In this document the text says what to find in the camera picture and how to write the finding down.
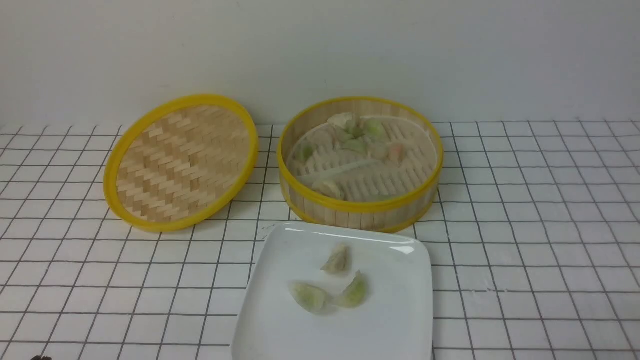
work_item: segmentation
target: bamboo steamer lid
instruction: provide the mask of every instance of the bamboo steamer lid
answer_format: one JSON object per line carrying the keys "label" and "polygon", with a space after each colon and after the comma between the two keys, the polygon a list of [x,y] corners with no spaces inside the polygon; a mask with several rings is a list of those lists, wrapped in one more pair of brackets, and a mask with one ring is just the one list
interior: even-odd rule
{"label": "bamboo steamer lid", "polygon": [[228,204],[258,155],[249,113],[219,95],[192,95],[137,121],[113,149],[104,175],[109,207],[146,231],[196,224]]}

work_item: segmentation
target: steamer basket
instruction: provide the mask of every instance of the steamer basket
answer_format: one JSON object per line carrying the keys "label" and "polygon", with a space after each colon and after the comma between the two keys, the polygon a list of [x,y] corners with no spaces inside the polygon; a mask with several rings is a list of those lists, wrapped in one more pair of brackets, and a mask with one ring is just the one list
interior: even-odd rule
{"label": "steamer basket", "polygon": [[[337,200],[311,190],[298,181],[287,168],[287,159],[295,145],[311,130],[326,123],[332,115],[351,112],[358,117],[378,115],[409,120],[426,132],[433,146],[424,166],[430,170],[426,180],[414,183],[413,189],[390,200],[351,202]],[[295,116],[284,129],[278,143],[278,167],[282,195],[301,219],[352,229],[394,233],[418,221],[429,209],[437,193],[444,151],[440,136],[431,123],[415,110],[388,100],[372,97],[343,97],[316,104]],[[415,176],[407,174],[405,179]],[[375,183],[375,179],[364,179]]]}
{"label": "steamer basket", "polygon": [[219,95],[164,104],[117,143],[104,174],[109,207],[146,231],[174,231],[213,215],[251,175],[258,134],[249,113]]}

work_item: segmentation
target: grid tablecloth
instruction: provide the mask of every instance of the grid tablecloth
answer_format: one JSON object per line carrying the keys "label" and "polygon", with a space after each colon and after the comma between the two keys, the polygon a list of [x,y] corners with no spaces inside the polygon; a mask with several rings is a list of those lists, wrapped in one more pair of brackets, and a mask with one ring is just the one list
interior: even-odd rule
{"label": "grid tablecloth", "polygon": [[[436,360],[640,357],[640,124],[436,123],[437,202],[402,234],[434,277]],[[0,357],[229,360],[282,198],[282,126],[233,202],[149,234],[102,194],[123,127],[0,128]]]}

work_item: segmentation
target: yellow plastic rim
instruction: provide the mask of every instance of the yellow plastic rim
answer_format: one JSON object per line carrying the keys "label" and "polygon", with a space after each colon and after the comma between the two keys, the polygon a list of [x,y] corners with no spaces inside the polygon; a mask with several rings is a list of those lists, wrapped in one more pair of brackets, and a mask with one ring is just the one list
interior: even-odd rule
{"label": "yellow plastic rim", "polygon": [[[306,114],[311,110],[314,110],[320,106],[324,106],[325,104],[329,104],[331,102],[352,101],[352,100],[377,101],[377,102],[383,102],[385,104],[397,106],[399,108],[405,109],[406,111],[409,111],[410,113],[414,114],[418,119],[422,120],[427,125],[429,130],[435,135],[435,140],[436,140],[435,147],[438,152],[438,163],[436,164],[435,171],[427,178],[427,180],[422,185],[420,185],[418,188],[416,188],[413,191],[410,191],[402,196],[398,196],[396,198],[389,199],[389,200],[377,201],[377,202],[351,202],[351,201],[334,199],[332,197],[327,197],[320,193],[317,193],[311,190],[310,188],[307,188],[306,186],[304,186],[301,182],[299,182],[293,176],[293,174],[291,174],[291,172],[285,165],[285,161],[282,157],[282,138],[285,136],[285,134],[287,134],[289,128],[300,117],[302,117],[304,114]],[[282,174],[282,176],[287,181],[290,187],[294,188],[294,190],[302,194],[304,198],[314,201],[326,208],[330,208],[337,211],[351,212],[351,213],[374,213],[377,211],[386,211],[386,210],[396,209],[401,206],[410,204],[414,200],[418,199],[421,195],[423,195],[424,192],[428,191],[429,187],[433,186],[436,183],[436,179],[438,179],[440,170],[442,169],[443,156],[444,156],[444,148],[442,147],[442,141],[440,140],[440,135],[438,134],[438,131],[436,131],[435,127],[433,127],[433,125],[429,122],[429,120],[427,120],[426,117],[422,116],[422,114],[415,111],[414,109],[406,105],[400,104],[399,102],[380,99],[377,97],[368,97],[368,96],[338,97],[335,99],[329,99],[323,102],[319,102],[307,109],[304,109],[303,111],[298,113],[287,124],[287,126],[285,126],[284,130],[282,131],[282,135],[280,136],[280,140],[278,141],[278,150],[277,150],[278,167],[280,168],[280,173]],[[293,209],[294,207],[292,206],[291,201],[287,201],[287,202],[289,203],[289,206],[291,207],[291,209]],[[304,221],[308,221],[307,219],[309,217],[305,217],[305,218],[300,217],[300,218],[302,218]]]}
{"label": "yellow plastic rim", "polygon": [[[188,108],[190,106],[198,105],[219,106],[232,111],[243,121],[247,131],[249,132],[249,158],[244,168],[242,169],[238,180],[218,200],[207,206],[207,208],[200,211],[199,213],[188,216],[186,218],[182,218],[173,222],[149,222],[133,216],[124,208],[124,206],[120,202],[116,188],[118,168],[120,167],[122,158],[129,150],[129,147],[131,146],[133,141],[155,121],[160,120],[165,115],[173,113],[182,108]],[[131,224],[132,226],[144,231],[161,232],[184,229],[191,225],[197,224],[205,220],[206,218],[209,218],[211,215],[215,214],[217,211],[227,205],[231,201],[231,199],[233,199],[240,192],[244,184],[247,182],[247,180],[249,180],[251,172],[253,172],[253,167],[255,166],[255,162],[258,158],[258,146],[258,132],[255,128],[255,124],[253,123],[251,115],[249,115],[247,110],[239,103],[227,97],[212,94],[197,94],[178,98],[164,105],[160,105],[156,109],[153,109],[152,111],[147,113],[135,124],[133,124],[133,126],[131,126],[118,141],[116,146],[113,148],[113,152],[111,153],[109,160],[107,161],[107,166],[104,172],[104,198],[107,200],[107,204],[116,216]]]}

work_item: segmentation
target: square white plate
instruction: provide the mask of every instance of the square white plate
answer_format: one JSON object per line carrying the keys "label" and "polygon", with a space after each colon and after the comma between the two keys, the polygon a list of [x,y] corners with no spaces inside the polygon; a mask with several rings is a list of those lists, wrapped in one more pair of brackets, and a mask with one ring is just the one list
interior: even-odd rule
{"label": "square white plate", "polygon": [[[350,246],[344,276],[320,268],[334,245]],[[304,281],[338,295],[357,270],[369,293],[355,309],[313,315],[289,293]],[[251,278],[231,344],[233,360],[429,360],[433,288],[429,253],[419,241],[306,223],[269,235]]]}

